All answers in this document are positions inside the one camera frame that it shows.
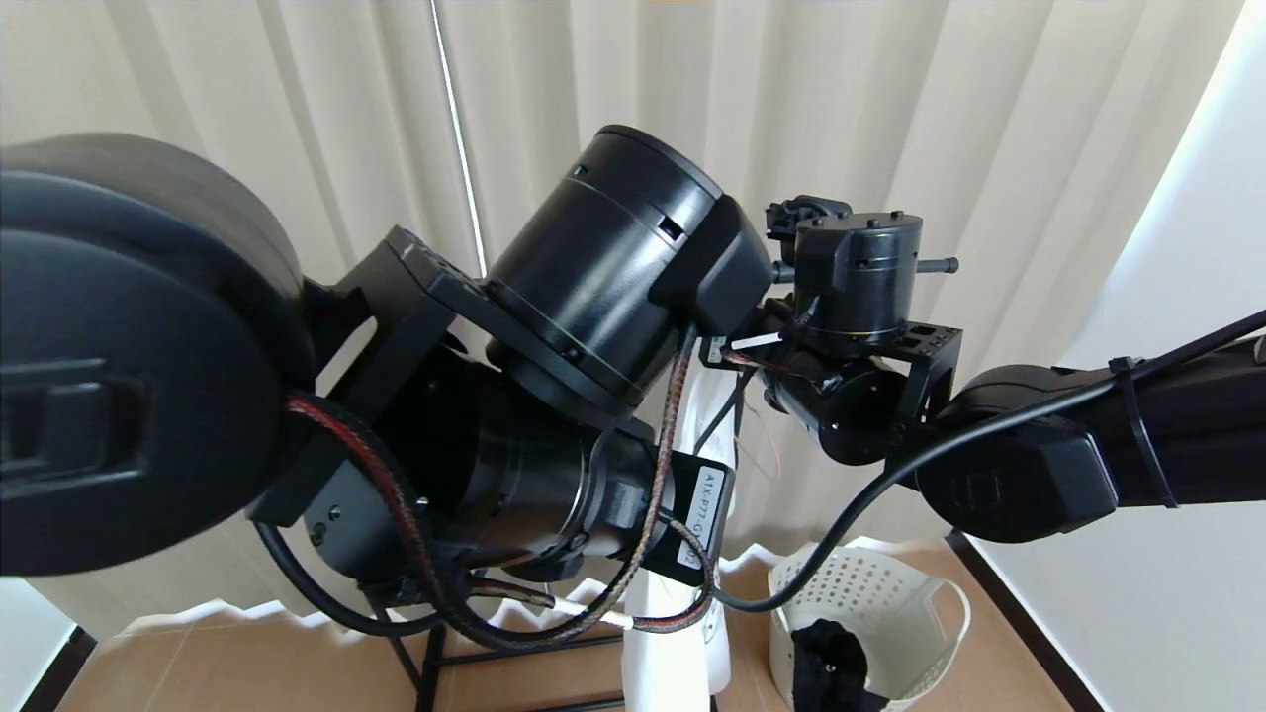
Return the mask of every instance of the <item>robotic arm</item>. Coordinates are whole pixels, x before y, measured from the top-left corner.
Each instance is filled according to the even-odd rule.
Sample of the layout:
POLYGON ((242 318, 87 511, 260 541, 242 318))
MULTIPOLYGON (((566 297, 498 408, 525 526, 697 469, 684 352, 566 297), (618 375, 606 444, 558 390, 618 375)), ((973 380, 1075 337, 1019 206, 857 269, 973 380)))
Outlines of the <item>robotic arm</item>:
POLYGON ((641 566, 705 595, 639 630, 691 625, 711 594, 774 608, 804 582, 741 602, 706 564, 734 473, 671 450, 696 340, 705 367, 758 376, 832 459, 886 460, 820 556, 895 484, 996 541, 1119 505, 1266 498, 1253 476, 1266 355, 1236 343, 1266 313, 1142 364, 994 369, 951 399, 962 333, 908 318, 915 275, 957 269, 918 258, 922 219, 813 196, 775 204, 771 267, 732 198, 627 127, 598 133, 482 280, 395 228, 337 285, 318 285, 244 186, 135 137, 6 149, 0 188, 4 574, 133 560, 246 508, 305 595, 375 635, 434 621, 341 607, 277 527, 303 518, 322 557, 376 602, 432 603, 491 646, 577 635, 641 566), (774 281, 795 290, 760 304, 774 281), (449 332, 458 317, 490 334, 491 366, 449 332), (313 394, 366 323, 368 346, 313 394), (656 440, 633 410, 665 372, 656 440), (551 631, 499 631, 465 606, 539 597, 472 571, 560 580, 584 556, 624 566, 551 631))

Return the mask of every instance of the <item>floor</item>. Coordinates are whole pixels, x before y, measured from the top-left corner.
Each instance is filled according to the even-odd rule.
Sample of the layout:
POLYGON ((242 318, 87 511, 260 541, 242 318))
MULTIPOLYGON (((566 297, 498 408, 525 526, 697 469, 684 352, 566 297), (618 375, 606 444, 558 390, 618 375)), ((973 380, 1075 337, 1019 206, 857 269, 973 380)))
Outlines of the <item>floor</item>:
MULTIPOLYGON (((1065 712, 1070 707, 1019 636, 950 547, 909 547, 900 559, 962 585, 974 608, 971 632, 942 683, 917 709, 1065 712)), ((727 576, 736 594, 763 593, 758 563, 727 576)), ((952 626, 957 603, 938 611, 952 626)), ((723 712, 785 712, 767 666, 768 617, 728 612, 733 677, 718 698, 723 712)), ((610 631, 596 631, 610 635, 610 631)), ((448 654, 471 644, 449 636, 448 654)), ((425 636, 408 640, 418 658, 425 636)), ((620 684, 619 645, 446 668, 438 712, 513 712, 600 699, 620 684), (515 690, 513 696, 506 690, 515 690)), ((218 712, 268 709, 411 711, 413 688, 387 642, 305 627, 285 612, 243 620, 229 612, 192 623, 141 622, 100 644, 58 712, 218 712)))

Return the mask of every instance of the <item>tile grout line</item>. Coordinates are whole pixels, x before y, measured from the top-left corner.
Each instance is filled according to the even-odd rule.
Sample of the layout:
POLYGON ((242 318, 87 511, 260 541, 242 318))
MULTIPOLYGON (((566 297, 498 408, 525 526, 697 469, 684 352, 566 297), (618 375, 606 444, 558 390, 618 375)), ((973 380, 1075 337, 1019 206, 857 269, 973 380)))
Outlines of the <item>tile grout line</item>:
POLYGON ((191 632, 194 632, 192 626, 185 630, 185 635, 180 639, 180 644, 176 646, 176 652, 171 654, 171 660, 167 661, 167 666, 163 669, 162 677, 158 678, 158 684, 156 684, 154 690, 149 693, 149 699, 146 702, 146 706, 141 712, 149 712, 149 708, 153 707, 154 699, 158 699, 158 690, 161 690, 163 683, 167 682, 167 674, 171 673, 171 668, 176 664, 176 659, 180 658, 180 651, 185 649, 185 641, 189 640, 189 633, 191 632))

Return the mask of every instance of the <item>black cloth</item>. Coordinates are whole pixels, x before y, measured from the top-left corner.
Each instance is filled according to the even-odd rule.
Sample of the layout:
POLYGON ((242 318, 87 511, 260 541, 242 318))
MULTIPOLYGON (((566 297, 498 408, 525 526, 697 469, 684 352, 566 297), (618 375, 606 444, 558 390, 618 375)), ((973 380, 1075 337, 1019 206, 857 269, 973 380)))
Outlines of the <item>black cloth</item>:
POLYGON ((819 618, 791 632, 795 712, 879 712, 887 699, 866 692, 866 652, 857 636, 819 618))

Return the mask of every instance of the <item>beige curtain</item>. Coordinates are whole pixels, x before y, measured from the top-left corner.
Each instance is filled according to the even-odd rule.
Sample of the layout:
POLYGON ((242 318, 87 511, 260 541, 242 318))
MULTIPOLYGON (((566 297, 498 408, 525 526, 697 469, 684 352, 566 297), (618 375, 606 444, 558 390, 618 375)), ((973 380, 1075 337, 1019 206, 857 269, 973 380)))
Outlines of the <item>beige curtain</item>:
MULTIPOLYGON (((629 123, 757 220, 799 193, 922 215, 923 253, 963 266, 920 277, 915 315, 966 329, 962 384, 1067 345, 1241 5, 437 3, 4 0, 0 136, 127 130, 201 153, 333 281, 394 223, 477 274, 480 242, 495 260, 591 134, 629 123)), ((784 417, 763 413, 768 437, 761 422, 744 418, 729 546, 787 550, 874 473, 827 461, 784 417)), ((885 538, 942 528, 905 492, 858 526, 885 538)), ((300 556, 354 599, 310 547, 300 556)), ((97 636, 216 597, 309 609, 241 519, 144 561, 33 583, 97 636)))

